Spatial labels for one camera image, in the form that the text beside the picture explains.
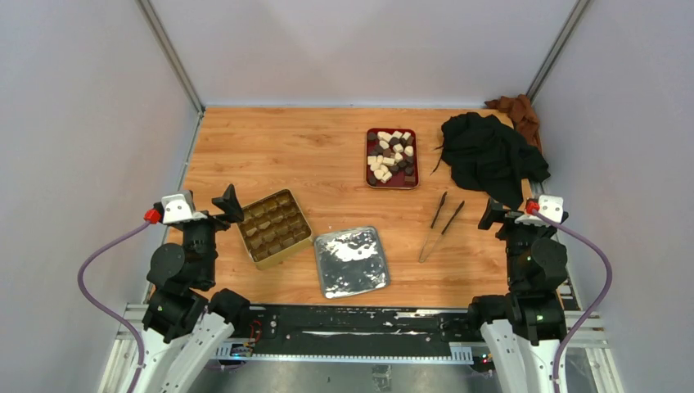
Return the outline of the gold chocolate tin box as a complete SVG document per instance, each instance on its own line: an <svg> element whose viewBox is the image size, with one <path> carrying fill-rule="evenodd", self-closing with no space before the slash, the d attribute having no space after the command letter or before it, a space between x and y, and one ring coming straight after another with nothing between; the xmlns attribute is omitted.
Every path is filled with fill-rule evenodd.
<svg viewBox="0 0 694 393"><path fill-rule="evenodd" d="M299 202L282 189L242 208L241 239L258 270L270 269L313 245L311 229Z"/></svg>

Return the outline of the metal tongs black tips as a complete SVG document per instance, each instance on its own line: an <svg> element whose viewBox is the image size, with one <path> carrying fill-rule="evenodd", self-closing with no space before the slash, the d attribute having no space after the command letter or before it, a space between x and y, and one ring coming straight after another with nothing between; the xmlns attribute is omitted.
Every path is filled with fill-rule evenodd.
<svg viewBox="0 0 694 393"><path fill-rule="evenodd" d="M459 216L463 207L466 205L464 200L461 200L450 215L444 214L444 207L447 204L448 192L443 192L436 205L435 212L430 221L429 228L424 236L417 261L423 264L428 260L434 252L440 241L449 231L454 220Z"/></svg>

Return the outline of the red chocolate tray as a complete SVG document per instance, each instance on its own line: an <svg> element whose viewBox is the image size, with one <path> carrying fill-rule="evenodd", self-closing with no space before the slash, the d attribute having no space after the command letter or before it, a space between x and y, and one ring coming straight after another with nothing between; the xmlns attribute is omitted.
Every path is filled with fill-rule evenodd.
<svg viewBox="0 0 694 393"><path fill-rule="evenodd" d="M413 190L420 184L417 134L372 128L365 133L365 180L374 189Z"/></svg>

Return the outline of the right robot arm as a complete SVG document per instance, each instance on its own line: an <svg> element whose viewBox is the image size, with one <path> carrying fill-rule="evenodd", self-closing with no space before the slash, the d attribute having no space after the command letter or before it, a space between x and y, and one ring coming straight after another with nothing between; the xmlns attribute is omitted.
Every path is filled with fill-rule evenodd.
<svg viewBox="0 0 694 393"><path fill-rule="evenodd" d="M542 218L564 223L569 214L558 196L529 199L524 211L490 198L478 224L499 223L505 243L508 292L476 296L468 307L467 330L489 348L504 392L566 392L566 316L557 289L568 278L566 247Z"/></svg>

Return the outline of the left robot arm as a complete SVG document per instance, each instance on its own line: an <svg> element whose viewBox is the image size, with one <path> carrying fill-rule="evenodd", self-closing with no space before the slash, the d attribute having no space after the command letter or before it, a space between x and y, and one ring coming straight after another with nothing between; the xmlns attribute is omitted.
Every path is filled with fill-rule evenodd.
<svg viewBox="0 0 694 393"><path fill-rule="evenodd" d="M216 234L245 218L232 184L212 203L220 210L216 215L197 210L192 192L184 190L163 196L145 215L147 224L175 228L183 239L151 256L146 279L154 291L142 328L131 331L137 358L122 392L187 392L225 339L250 330L245 297L228 289L210 299L202 295L215 285Z"/></svg>

